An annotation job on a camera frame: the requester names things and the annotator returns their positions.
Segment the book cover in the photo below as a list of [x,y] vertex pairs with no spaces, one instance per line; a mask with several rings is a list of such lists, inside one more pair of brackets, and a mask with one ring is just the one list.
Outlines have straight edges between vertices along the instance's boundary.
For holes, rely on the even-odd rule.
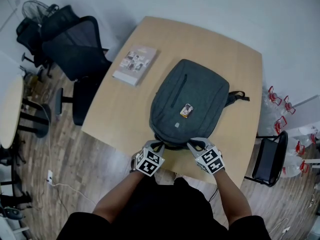
[[157,50],[154,48],[144,45],[133,45],[112,76],[136,86],[147,71],[156,52]]

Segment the floor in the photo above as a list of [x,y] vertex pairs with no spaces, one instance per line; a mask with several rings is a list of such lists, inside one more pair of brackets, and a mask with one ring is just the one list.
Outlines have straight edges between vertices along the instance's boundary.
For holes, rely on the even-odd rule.
[[[55,93],[64,88],[65,96],[72,96],[73,84],[56,67],[53,78],[44,78],[43,90],[36,98],[47,103],[54,110]],[[53,171],[55,184],[69,184],[86,197],[98,202],[109,190],[119,183],[130,170],[130,158],[113,147],[83,133],[72,120],[72,105],[64,104],[59,117],[52,111],[50,136],[37,139],[34,134],[21,132],[25,144],[21,152],[27,163],[19,168],[23,189],[33,197],[33,208],[23,211],[23,223],[30,227],[32,239],[54,240],[65,224],[68,216],[76,211],[92,212],[94,204],[67,186],[50,186],[46,182],[48,170]],[[52,165],[49,145],[51,147]],[[255,145],[247,175],[252,173],[259,145]],[[307,157],[315,154],[315,148],[308,149]],[[172,184],[175,174],[159,170],[156,180],[160,184]],[[314,190],[316,173],[310,171],[303,176],[281,178],[272,188],[244,180],[241,190],[248,198],[252,212],[262,216],[273,240],[303,240],[316,218],[320,193]],[[186,178],[195,188],[209,199],[216,186],[192,178]],[[308,208],[312,194],[315,203]],[[219,194],[211,206],[215,219],[227,226]],[[283,235],[284,228],[290,230]]]

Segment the forearm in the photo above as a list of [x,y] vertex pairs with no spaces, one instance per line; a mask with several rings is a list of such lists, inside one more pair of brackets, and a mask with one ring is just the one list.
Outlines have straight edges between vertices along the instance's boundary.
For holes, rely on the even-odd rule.
[[93,214],[99,215],[112,223],[126,206],[144,174],[135,171],[108,192],[96,205]]
[[246,197],[230,179],[226,171],[224,169],[217,171],[214,178],[219,188],[223,210],[229,226],[240,218],[251,216],[251,208]]

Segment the light wood tabletop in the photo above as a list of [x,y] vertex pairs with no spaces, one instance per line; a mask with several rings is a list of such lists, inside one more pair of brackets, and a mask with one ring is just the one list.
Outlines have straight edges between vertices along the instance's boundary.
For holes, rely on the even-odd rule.
[[11,147],[20,119],[21,104],[24,95],[24,80],[18,75],[6,90],[0,106],[0,143],[5,148]]
[[[157,49],[141,83],[134,87],[112,77],[132,45]],[[239,187],[244,179],[258,128],[262,98],[262,55],[235,40],[207,29],[173,20],[145,17],[129,37],[102,81],[82,130],[131,156],[148,140],[151,103],[161,83],[181,60],[213,70],[244,91],[250,102],[226,107],[209,140],[222,152],[226,171]],[[163,168],[198,180],[215,183],[202,171],[189,150],[165,150]]]

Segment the dark gray backpack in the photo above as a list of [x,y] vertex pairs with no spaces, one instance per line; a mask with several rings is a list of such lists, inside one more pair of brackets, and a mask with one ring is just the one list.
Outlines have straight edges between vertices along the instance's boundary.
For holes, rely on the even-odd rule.
[[224,107],[236,100],[250,99],[243,91],[229,92],[229,83],[212,70],[182,59],[156,93],[149,124],[166,148],[183,149],[191,138],[208,138]]

